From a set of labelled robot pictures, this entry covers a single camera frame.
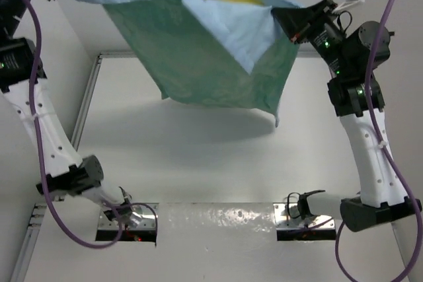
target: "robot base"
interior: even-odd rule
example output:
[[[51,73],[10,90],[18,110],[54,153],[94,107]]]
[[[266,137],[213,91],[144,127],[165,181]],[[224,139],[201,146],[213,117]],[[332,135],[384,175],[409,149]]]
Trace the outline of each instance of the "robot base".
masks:
[[[148,203],[148,206],[158,212],[159,204]],[[140,215],[139,221],[129,226],[122,234],[120,241],[127,242],[154,242],[157,241],[157,230],[154,215],[145,207],[134,206],[133,211]],[[112,241],[118,234],[118,224],[109,221],[103,212],[100,212],[96,241]]]
[[[289,210],[292,211],[294,209],[293,207],[296,207],[296,205],[296,203],[289,203]],[[286,203],[274,204],[274,212],[278,241],[316,241],[336,239],[336,228],[333,220],[316,229],[307,228],[315,227],[318,224],[328,221],[331,218],[329,216],[322,215],[310,219],[302,219],[301,217],[292,219],[288,217]]]

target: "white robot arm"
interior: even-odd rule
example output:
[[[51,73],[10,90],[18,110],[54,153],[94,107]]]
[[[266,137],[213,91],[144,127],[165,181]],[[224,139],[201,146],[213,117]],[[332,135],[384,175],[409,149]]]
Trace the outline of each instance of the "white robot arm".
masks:
[[[34,118],[29,106],[29,79],[25,79],[29,77],[33,43],[27,39],[7,40],[6,43],[0,48],[1,90],[36,147]],[[98,159],[94,155],[82,158],[72,147],[50,100],[48,80],[42,65],[38,69],[34,93],[50,194],[80,195],[102,207],[104,201],[113,205],[127,204],[125,192],[104,179]],[[41,184],[37,188],[43,194]]]
[[[370,98],[383,144],[379,144],[365,96],[367,63],[380,24],[367,21],[347,37],[337,7],[332,0],[322,0],[302,9],[273,8],[272,14],[293,43],[310,42],[329,66],[332,79],[328,94],[350,140],[360,177],[360,196],[345,198],[324,190],[304,193],[297,202],[298,212],[302,219],[328,215],[343,220],[357,232],[417,211],[383,152],[391,153],[385,131],[385,102],[373,75]],[[334,24],[336,19],[339,28]],[[383,28],[372,70],[389,58],[393,35]]]

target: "purple cable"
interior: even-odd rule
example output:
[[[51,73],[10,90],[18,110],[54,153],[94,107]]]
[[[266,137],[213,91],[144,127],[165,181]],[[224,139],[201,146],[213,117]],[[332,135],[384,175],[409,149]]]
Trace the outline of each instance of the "purple cable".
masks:
[[[36,32],[36,48],[34,53],[34,63],[32,64],[32,70],[31,70],[31,76],[29,81],[29,102],[30,102],[30,109],[33,116],[36,115],[36,107],[35,107],[35,100],[34,100],[34,86],[36,82],[36,74],[37,74],[37,68],[40,64],[40,56],[41,56],[41,26],[40,21],[38,20],[37,14],[34,10],[34,7],[31,5],[30,0],[22,0],[22,2],[26,5],[28,8],[31,17],[34,21],[35,25],[35,32]],[[44,151],[42,148],[42,136],[41,136],[41,128],[40,128],[40,122],[38,118],[34,117],[34,126],[35,126],[35,134],[37,138],[37,148],[38,148],[38,161],[40,163],[40,174],[41,174],[41,183],[42,183],[42,190],[44,192],[44,197],[46,198],[46,203],[48,206],[48,209],[50,210],[50,213],[52,214],[54,220],[60,227],[60,229],[73,241],[80,244],[81,246],[91,248],[91,249],[103,249],[110,247],[111,245],[117,243],[117,241],[120,240],[122,233],[124,231],[124,226],[121,221],[118,221],[119,223],[119,230],[118,234],[116,235],[115,239],[111,242],[108,242],[107,244],[91,244],[89,242],[85,242],[84,240],[80,239],[79,237],[75,236],[63,223],[63,221],[60,219],[60,216],[58,215],[58,212],[54,208],[52,199],[50,198],[49,191],[48,191],[48,185],[47,185],[47,178],[46,178],[46,166],[44,164]],[[113,213],[115,214],[116,218],[119,220],[120,216],[115,206],[111,205],[109,202],[104,202],[104,204],[111,208]]]
[[[378,49],[379,43],[381,41],[383,29],[384,29],[385,24],[387,22],[388,16],[391,13],[394,1],[395,0],[388,0],[388,4],[385,8],[385,11],[383,12],[379,28],[377,29],[377,32],[376,32],[375,40],[373,41],[373,43],[371,45],[369,61],[367,63],[367,68],[366,68],[366,73],[365,73],[365,84],[364,84],[365,99],[367,101],[367,106],[369,108],[371,122],[372,122],[372,124],[375,128],[376,136],[377,136],[377,139],[378,139],[379,142],[383,141],[383,136],[382,136],[381,130],[379,128],[379,125],[377,124],[375,111],[373,109],[373,103],[371,101],[370,81],[371,81],[371,76],[373,75],[373,62],[375,60],[377,49]],[[391,154],[387,150],[387,148],[384,147],[382,150],[383,150],[383,153],[385,154],[389,164],[392,166],[392,169],[394,170],[395,174],[398,176],[398,179],[400,180],[401,184],[404,186],[404,189],[407,192],[407,195],[411,200],[414,211],[416,212],[416,220],[417,220],[416,246],[414,247],[414,251],[412,253],[411,259],[410,259],[409,263],[406,265],[406,267],[404,268],[404,271],[401,272],[395,279],[393,279],[391,281],[391,282],[399,282],[399,281],[402,281],[411,272],[411,270],[413,269],[414,265],[417,262],[417,259],[418,259],[419,253],[420,253],[420,249],[422,248],[423,223],[422,223],[422,216],[420,214],[420,208],[417,204],[416,198],[415,198],[414,194],[412,193],[410,186],[407,184],[404,176],[401,174],[401,171],[399,170],[398,166],[395,164],[395,162],[394,162]],[[342,223],[340,225],[339,230],[338,230],[338,235],[336,237],[336,242],[335,242],[336,261],[338,262],[338,265],[339,265],[340,269],[342,270],[342,272],[345,274],[345,276],[347,278],[349,278],[349,280],[351,280],[352,282],[358,282],[345,270],[345,268],[342,265],[340,258],[339,258],[339,238],[340,238],[340,234],[342,232],[342,229],[344,228],[344,225],[345,225],[344,223]]]

